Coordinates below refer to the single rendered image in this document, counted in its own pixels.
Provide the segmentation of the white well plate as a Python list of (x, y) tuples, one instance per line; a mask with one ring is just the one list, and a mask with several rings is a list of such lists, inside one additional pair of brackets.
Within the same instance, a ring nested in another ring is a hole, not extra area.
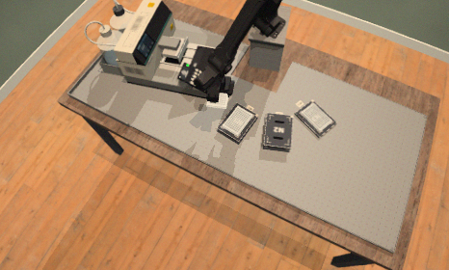
[(206, 107), (226, 109), (227, 102), (228, 102), (227, 94), (220, 93), (219, 94), (219, 102), (210, 103), (210, 101), (207, 101)]
[[(317, 110), (317, 109), (318, 110)], [(313, 110), (314, 111), (313, 111)], [(310, 112), (309, 112), (310, 111)], [(320, 111), (320, 112), (319, 112)], [(318, 115), (317, 115), (317, 114)], [(303, 111), (301, 111), (301, 114), (303, 117), (311, 123), (319, 132), (321, 132), (324, 128), (326, 128), (330, 123), (332, 123), (332, 120), (314, 103), (309, 105), (307, 108), (305, 108)], [(314, 116), (313, 116), (313, 115)], [(320, 116), (320, 117), (319, 117)], [(317, 119), (318, 120), (317, 120)], [(317, 123), (316, 123), (317, 122)], [(317, 125), (316, 125), (317, 124)], [(319, 126), (319, 127), (318, 127)]]
[(238, 137), (252, 117), (252, 113), (237, 106), (222, 127)]

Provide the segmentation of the white flexible hose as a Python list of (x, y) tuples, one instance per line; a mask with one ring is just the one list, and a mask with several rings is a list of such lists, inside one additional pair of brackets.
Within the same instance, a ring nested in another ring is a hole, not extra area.
[[(115, 5), (116, 5), (116, 7), (117, 7), (117, 9), (119, 8), (119, 6), (118, 5), (120, 5), (120, 3), (117, 1), (117, 0), (113, 0), (114, 1), (114, 3), (115, 3)], [(135, 12), (130, 12), (130, 11), (128, 11), (128, 10), (126, 10), (126, 9), (124, 9), (125, 11), (127, 11), (127, 12), (129, 12), (129, 13), (131, 13), (131, 14), (134, 14)]]

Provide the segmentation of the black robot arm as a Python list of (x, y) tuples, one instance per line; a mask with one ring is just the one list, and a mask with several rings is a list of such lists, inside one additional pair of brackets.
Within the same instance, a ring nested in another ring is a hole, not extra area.
[[(269, 37), (271, 35), (275, 39), (280, 33), (286, 24), (286, 21), (277, 14), (281, 1), (246, 0), (223, 41), (209, 55), (208, 61), (212, 65), (207, 61), (209, 65), (200, 77), (193, 81), (195, 86), (202, 92), (208, 88), (207, 101), (210, 101), (210, 103), (219, 102), (219, 89), (220, 91), (225, 89), (225, 74), (228, 74), (233, 68), (232, 62), (235, 59), (238, 47), (252, 25), (261, 31), (260, 34), (262, 36)], [(281, 24), (277, 26), (279, 22)], [(221, 79), (223, 76), (224, 78)], [(216, 81), (215, 79), (221, 80)]]

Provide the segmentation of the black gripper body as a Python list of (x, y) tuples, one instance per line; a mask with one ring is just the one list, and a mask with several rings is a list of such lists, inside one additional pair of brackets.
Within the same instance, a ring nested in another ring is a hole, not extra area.
[[(224, 76), (223, 76), (221, 79), (223, 79), (223, 78), (224, 78)], [(215, 80), (218, 81), (218, 80), (221, 80), (221, 79), (215, 79)], [(231, 82), (231, 77), (230, 77), (230, 76), (226, 76), (226, 77), (225, 77), (225, 87), (224, 87), (224, 90), (221, 90), (220, 93), (223, 93), (223, 94), (230, 94), (230, 95), (233, 94), (234, 84), (230, 84), (230, 82)]]

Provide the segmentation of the dark grey l-shaped raised edge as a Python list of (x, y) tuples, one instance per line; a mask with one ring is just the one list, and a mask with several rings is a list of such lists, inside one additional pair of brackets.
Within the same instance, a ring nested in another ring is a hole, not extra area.
[[(120, 122), (120, 123), (122, 123), (122, 124), (124, 124), (124, 125), (130, 127), (130, 125), (129, 125), (127, 122), (122, 121), (122, 120), (120, 120), (120, 119), (118, 119), (118, 118), (116, 118), (116, 117), (114, 117), (114, 116), (108, 114), (107, 112), (105, 112), (105, 111), (103, 111), (103, 110), (101, 110), (101, 109), (99, 109), (99, 108), (97, 108), (97, 107), (95, 107), (95, 106), (89, 104), (88, 102), (86, 102), (86, 101), (84, 101), (84, 100), (82, 100), (82, 99), (80, 99), (80, 98), (78, 98), (78, 97), (76, 97), (76, 96), (74, 96), (74, 95), (71, 94), (71, 93), (76, 89), (76, 87), (81, 83), (81, 81), (87, 76), (87, 74), (92, 70), (92, 68), (99, 62), (99, 60), (100, 60), (101, 58), (102, 58), (102, 54), (100, 54), (100, 55), (98, 56), (98, 58), (97, 58), (97, 59), (92, 63), (92, 65), (85, 71), (85, 73), (79, 78), (79, 80), (73, 85), (73, 87), (68, 91), (67, 94), (68, 94), (70, 97), (72, 97), (72, 98), (74, 98), (74, 99), (80, 101), (81, 103), (83, 103), (83, 104), (85, 104), (85, 105), (87, 105), (87, 106), (89, 106), (89, 107), (91, 107), (91, 108), (94, 107), (94, 108), (93, 108), (94, 110), (96, 110), (96, 111), (98, 111), (98, 112), (100, 112), (100, 113), (102, 113), (102, 114), (104, 114), (104, 115), (106, 115), (106, 116), (108, 116), (108, 117), (114, 119), (115, 121)], [(90, 105), (91, 105), (91, 106), (90, 106)], [(98, 109), (98, 110), (97, 110), (97, 109)]]

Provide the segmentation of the white bottle with black cap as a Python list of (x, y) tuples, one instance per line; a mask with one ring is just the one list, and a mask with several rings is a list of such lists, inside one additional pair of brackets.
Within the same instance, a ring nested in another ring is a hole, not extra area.
[(118, 6), (118, 9), (116, 6), (113, 7), (114, 15), (110, 19), (110, 25), (113, 30), (117, 30), (123, 33), (128, 23), (130, 22), (133, 13), (126, 12), (123, 8), (123, 5)]

